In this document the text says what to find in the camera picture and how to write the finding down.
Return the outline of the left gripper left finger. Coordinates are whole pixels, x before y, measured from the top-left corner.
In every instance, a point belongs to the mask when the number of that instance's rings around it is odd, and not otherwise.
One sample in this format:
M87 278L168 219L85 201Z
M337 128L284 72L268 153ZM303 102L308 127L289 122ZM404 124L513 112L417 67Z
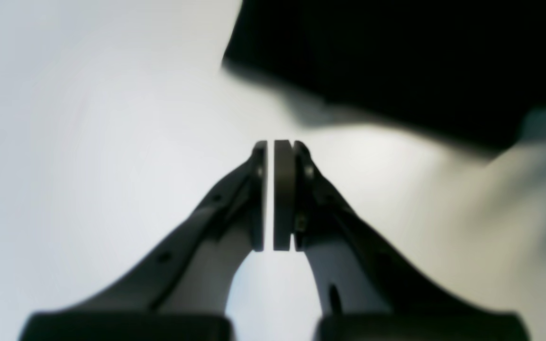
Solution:
M221 179L127 274L80 304L30 317L22 341L234 341L233 278L264 249L267 143Z

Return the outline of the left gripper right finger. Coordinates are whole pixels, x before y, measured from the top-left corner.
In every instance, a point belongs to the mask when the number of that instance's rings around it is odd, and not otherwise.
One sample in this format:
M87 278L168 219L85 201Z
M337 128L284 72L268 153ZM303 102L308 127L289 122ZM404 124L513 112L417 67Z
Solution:
M309 261L315 341L528 341L514 313L449 293L362 220L302 142L274 142L273 248Z

